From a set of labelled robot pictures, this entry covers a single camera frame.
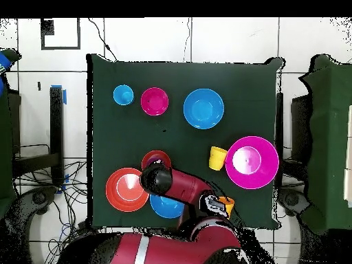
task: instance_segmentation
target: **yellow cup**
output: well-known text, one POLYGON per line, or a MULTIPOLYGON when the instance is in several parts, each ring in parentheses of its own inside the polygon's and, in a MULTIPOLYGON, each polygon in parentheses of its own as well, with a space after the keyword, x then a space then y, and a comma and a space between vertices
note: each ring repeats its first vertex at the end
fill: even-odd
POLYGON ((223 163, 225 163, 227 154, 228 152, 223 148, 212 146, 210 149, 209 168, 216 171, 219 171, 221 168, 223 168, 223 163))

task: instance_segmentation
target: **magenta bowl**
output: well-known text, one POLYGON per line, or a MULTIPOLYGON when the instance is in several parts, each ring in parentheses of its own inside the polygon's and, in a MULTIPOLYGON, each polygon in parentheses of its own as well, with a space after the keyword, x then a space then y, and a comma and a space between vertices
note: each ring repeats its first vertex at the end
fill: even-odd
POLYGON ((168 108, 168 96, 164 90, 152 87, 142 94, 140 104, 146 114, 160 116, 168 108))
POLYGON ((242 137, 228 151, 225 168, 228 177, 237 186, 261 188, 269 184, 278 172, 278 153, 262 137, 242 137))

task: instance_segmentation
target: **white tile floor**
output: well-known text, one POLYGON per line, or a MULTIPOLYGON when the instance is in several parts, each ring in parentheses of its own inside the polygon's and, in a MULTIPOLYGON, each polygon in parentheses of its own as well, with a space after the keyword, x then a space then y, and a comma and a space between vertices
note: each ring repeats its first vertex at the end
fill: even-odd
MULTIPOLYGON (((291 100, 307 93, 298 77, 309 69, 311 57, 325 53, 342 63, 352 59, 351 22, 346 19, 195 17, 188 21, 183 17, 92 20, 121 61, 264 63, 271 57, 283 57, 286 60, 282 75, 286 147, 292 145, 291 100)), ((75 23, 75 19, 54 19, 55 35, 45 37, 47 45, 77 43, 71 33, 76 31, 75 23)), ((67 90, 67 104, 64 106, 66 164, 86 160, 85 54, 97 53, 113 60, 99 39, 96 27, 88 19, 80 20, 80 37, 80 50, 41 50, 39 19, 0 20, 0 47, 13 47, 22 54, 22 59, 7 73, 11 88, 18 89, 22 95, 21 144, 49 144, 48 92, 51 85, 62 85, 67 90)), ((23 155, 39 153, 45 153, 45 147, 23 150, 23 155)), ((285 149, 285 157, 289 156, 290 150, 285 149)), ((87 181, 85 168, 77 179, 87 181)), ((34 187, 25 184, 30 183, 22 179, 19 187, 22 193, 34 187)), ((67 222, 63 196, 57 195, 55 202, 61 209, 62 220, 67 222)), ((78 221, 85 219, 86 205, 75 203, 74 208, 78 221)), ((281 223, 279 230, 256 230, 256 235, 277 264, 297 264, 300 252, 298 222, 285 216, 280 206, 277 217, 281 223)), ((44 264, 49 254, 48 241, 58 239, 61 231, 58 211, 53 205, 48 213, 34 218, 30 240, 35 264, 44 264)))

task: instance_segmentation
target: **dark green table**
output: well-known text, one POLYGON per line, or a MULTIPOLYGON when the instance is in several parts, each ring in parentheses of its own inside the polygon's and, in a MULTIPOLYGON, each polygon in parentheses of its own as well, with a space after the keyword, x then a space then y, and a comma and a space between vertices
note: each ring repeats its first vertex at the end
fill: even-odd
POLYGON ((307 168, 311 205, 300 217, 316 234, 352 230, 352 208, 344 200, 351 79, 352 65, 327 55, 313 58, 310 72, 301 77, 313 101, 309 123, 313 144, 307 168))
POLYGON ((209 169, 208 159, 211 146, 229 149, 247 135, 274 141, 276 72, 283 64, 281 58, 257 65, 112 63, 87 55, 87 62, 93 79, 93 226, 177 225, 177 219, 155 214, 149 201, 136 212, 120 212, 105 195, 105 184, 114 171, 124 167, 141 170, 146 153, 162 150, 175 168, 218 184, 235 200, 247 227, 278 227, 272 219, 272 184, 258 190, 239 188, 225 168, 209 169), (128 106, 113 100, 113 90, 123 84, 130 86, 135 96, 128 106), (146 115, 140 106, 140 96, 149 87, 160 87, 168 94, 169 106, 161 116, 146 115), (212 129, 195 129, 184 118, 184 100, 198 88, 210 88, 223 98, 225 113, 212 129))

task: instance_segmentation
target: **blue bowl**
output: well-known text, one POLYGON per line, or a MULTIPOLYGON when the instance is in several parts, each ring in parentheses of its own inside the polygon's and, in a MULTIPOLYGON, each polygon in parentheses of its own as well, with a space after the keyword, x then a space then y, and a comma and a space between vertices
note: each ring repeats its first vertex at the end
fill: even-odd
POLYGON ((184 204, 167 197, 150 195, 152 209, 165 219, 174 219, 182 215, 184 204))
POLYGON ((197 89, 184 101, 184 117, 197 129, 210 129, 223 117, 223 100, 211 89, 197 89))

